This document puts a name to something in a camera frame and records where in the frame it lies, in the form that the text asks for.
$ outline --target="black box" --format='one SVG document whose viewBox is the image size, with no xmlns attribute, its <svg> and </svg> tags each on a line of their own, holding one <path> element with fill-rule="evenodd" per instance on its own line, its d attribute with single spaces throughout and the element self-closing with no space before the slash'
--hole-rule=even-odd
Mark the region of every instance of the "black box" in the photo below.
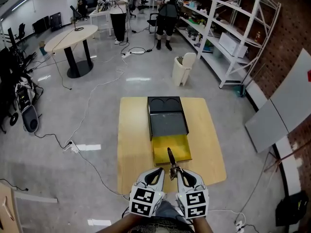
<svg viewBox="0 0 311 233">
<path fill-rule="evenodd" d="M 50 16 L 51 31 L 56 31 L 62 28 L 62 18 L 60 12 Z"/>
<path fill-rule="evenodd" d="M 189 133 L 179 97 L 148 97 L 147 110 L 150 140 L 153 136 Z"/>
</svg>

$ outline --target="metal shelving unit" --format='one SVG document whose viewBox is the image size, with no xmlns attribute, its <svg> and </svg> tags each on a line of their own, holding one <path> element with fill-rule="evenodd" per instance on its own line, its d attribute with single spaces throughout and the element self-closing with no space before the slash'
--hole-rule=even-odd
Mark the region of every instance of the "metal shelving unit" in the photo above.
<svg viewBox="0 0 311 233">
<path fill-rule="evenodd" d="M 190 26 L 192 26 L 197 32 L 199 32 L 203 36 L 202 43 L 205 43 L 206 40 L 209 40 L 214 45 L 214 47 L 217 48 L 223 54 L 224 58 L 216 58 L 214 57 L 212 53 L 204 53 L 203 52 L 204 44 L 201 44 L 200 48 L 195 47 L 194 43 L 191 40 L 189 40 L 188 33 L 186 31 L 181 30 L 181 29 L 178 29 L 178 31 L 197 50 L 198 52 L 197 58 L 201 58 L 201 57 L 204 58 L 206 62 L 210 65 L 210 67 L 213 69 L 213 71 L 216 73 L 216 75 L 219 77 L 219 79 L 221 80 L 221 83 L 219 85 L 220 88 L 222 88 L 224 85 L 232 85 L 232 84 L 237 85 L 237 84 L 243 84 L 244 82 L 248 83 L 251 80 L 249 74 L 255 67 L 258 59 L 260 58 L 271 36 L 271 33 L 275 26 L 279 11 L 281 9 L 281 4 L 276 3 L 273 0 L 255 0 L 252 12 L 250 13 L 240 8 L 241 0 L 229 0 L 229 1 L 210 0 L 210 1 L 212 1 L 212 4 L 210 7 L 209 14 L 200 12 L 196 8 L 190 7 L 188 5 L 184 5 L 184 7 L 190 10 L 193 10 L 196 13 L 207 18 L 207 24 L 205 28 L 197 24 L 194 24 L 184 18 L 181 18 L 181 19 L 185 21 L 186 23 L 188 23 Z M 230 2 L 232 1 L 236 2 L 239 6 L 230 4 Z M 275 9 L 274 18 L 273 18 L 271 25 L 268 25 L 265 22 L 260 3 L 268 5 L 269 7 Z M 222 6 L 227 6 L 233 9 L 229 24 L 224 24 L 216 20 L 216 18 L 214 17 L 216 9 Z M 236 15 L 238 12 L 243 13 L 244 15 L 249 17 L 249 21 L 247 23 L 244 34 L 241 34 L 240 32 L 238 32 L 238 30 L 234 26 L 234 22 L 235 22 Z M 250 29 L 253 25 L 254 20 L 256 20 L 257 22 L 261 23 L 264 26 L 266 38 L 263 44 L 259 44 L 258 42 L 255 42 L 253 39 L 248 38 L 248 34 L 250 32 Z M 215 23 L 218 26 L 224 28 L 228 33 L 232 34 L 240 41 L 240 45 L 238 47 L 238 50 L 236 51 L 235 56 L 230 55 L 230 53 L 227 52 L 226 49 L 223 48 L 219 44 L 219 38 L 216 38 L 210 34 L 212 23 Z M 241 48 L 244 46 L 244 44 L 251 45 L 259 49 L 257 56 L 253 60 L 249 60 L 246 57 L 239 58 L 237 56 Z"/>
</svg>

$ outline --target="whiteboard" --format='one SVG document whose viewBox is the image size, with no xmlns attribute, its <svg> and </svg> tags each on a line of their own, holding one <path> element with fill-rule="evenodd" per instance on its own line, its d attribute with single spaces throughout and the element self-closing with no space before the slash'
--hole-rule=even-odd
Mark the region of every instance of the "whiteboard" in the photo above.
<svg viewBox="0 0 311 233">
<path fill-rule="evenodd" d="M 293 68 L 270 97 L 288 132 L 291 132 L 311 114 L 311 56 L 302 49 Z"/>
</svg>

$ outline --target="wooden table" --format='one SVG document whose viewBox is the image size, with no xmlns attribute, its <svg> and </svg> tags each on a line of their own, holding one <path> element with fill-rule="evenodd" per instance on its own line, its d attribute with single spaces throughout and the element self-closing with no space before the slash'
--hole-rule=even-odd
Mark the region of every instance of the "wooden table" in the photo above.
<svg viewBox="0 0 311 233">
<path fill-rule="evenodd" d="M 187 125 L 192 160 L 179 165 L 202 176 L 206 185 L 226 179 L 225 165 L 212 118 L 205 99 L 180 98 Z M 128 194 L 138 176 L 154 168 L 149 137 L 147 98 L 122 98 L 118 135 L 118 192 Z M 176 192 L 177 180 L 171 181 L 171 165 L 165 169 L 164 192 Z"/>
<path fill-rule="evenodd" d="M 11 215 L 14 218 L 12 221 L 8 214 L 6 213 L 5 208 L 2 206 L 4 198 L 6 197 L 6 205 L 9 208 Z M 3 230 L 0 229 L 0 232 L 4 233 L 19 233 L 22 232 L 19 226 L 18 214 L 16 211 L 16 205 L 14 200 L 13 190 L 6 185 L 0 183 L 0 220 L 3 225 Z"/>
<path fill-rule="evenodd" d="M 7 214 L 5 207 L 2 206 L 4 199 L 6 197 L 6 206 L 13 217 L 14 221 L 11 220 Z M 36 202 L 45 203 L 58 203 L 58 199 L 55 198 L 44 198 L 34 195 L 29 195 L 28 193 L 22 193 L 13 190 L 12 188 L 0 183 L 0 220 L 3 226 L 3 230 L 0 229 L 0 233 L 22 233 L 22 228 L 27 228 L 26 225 L 21 225 L 18 217 L 18 211 L 16 206 L 16 199 L 30 200 Z"/>
<path fill-rule="evenodd" d="M 88 46 L 86 39 L 93 35 L 98 27 L 95 25 L 82 25 L 83 29 L 75 31 L 75 29 L 68 29 L 56 35 L 54 38 L 48 41 L 44 50 L 46 52 L 64 50 L 70 68 L 67 71 L 69 78 L 75 79 L 88 74 L 93 69 L 93 63 L 89 56 Z M 83 41 L 84 50 L 86 52 L 86 60 L 82 60 L 76 63 L 74 60 L 71 46 Z"/>
</svg>

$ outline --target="ceiling light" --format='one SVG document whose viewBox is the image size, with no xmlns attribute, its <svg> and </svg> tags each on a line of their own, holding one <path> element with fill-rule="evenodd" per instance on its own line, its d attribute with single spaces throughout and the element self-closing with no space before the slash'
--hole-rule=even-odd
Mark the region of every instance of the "ceiling light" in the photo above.
<svg viewBox="0 0 311 233">
<path fill-rule="evenodd" d="M 19 6 L 21 6 L 25 1 L 27 0 L 24 0 L 23 2 L 21 2 L 18 6 L 16 6 L 12 11 L 16 10 Z"/>
</svg>

